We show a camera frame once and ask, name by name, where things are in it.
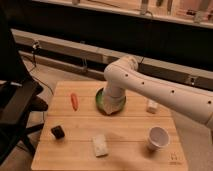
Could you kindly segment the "white tapered end effector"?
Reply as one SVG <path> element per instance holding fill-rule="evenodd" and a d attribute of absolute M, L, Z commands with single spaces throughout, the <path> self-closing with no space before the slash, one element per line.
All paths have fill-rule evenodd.
<path fill-rule="evenodd" d="M 121 111 L 124 106 L 124 98 L 114 98 L 108 95 L 103 96 L 103 110 L 107 115 Z"/>

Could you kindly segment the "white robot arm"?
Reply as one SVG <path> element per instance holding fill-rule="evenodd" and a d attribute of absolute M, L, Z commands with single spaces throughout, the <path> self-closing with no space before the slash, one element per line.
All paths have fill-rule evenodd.
<path fill-rule="evenodd" d="M 104 70 L 103 110 L 112 114 L 120 109 L 125 91 L 131 90 L 213 130 L 213 92 L 146 76 L 137 71 L 133 56 L 124 56 Z"/>

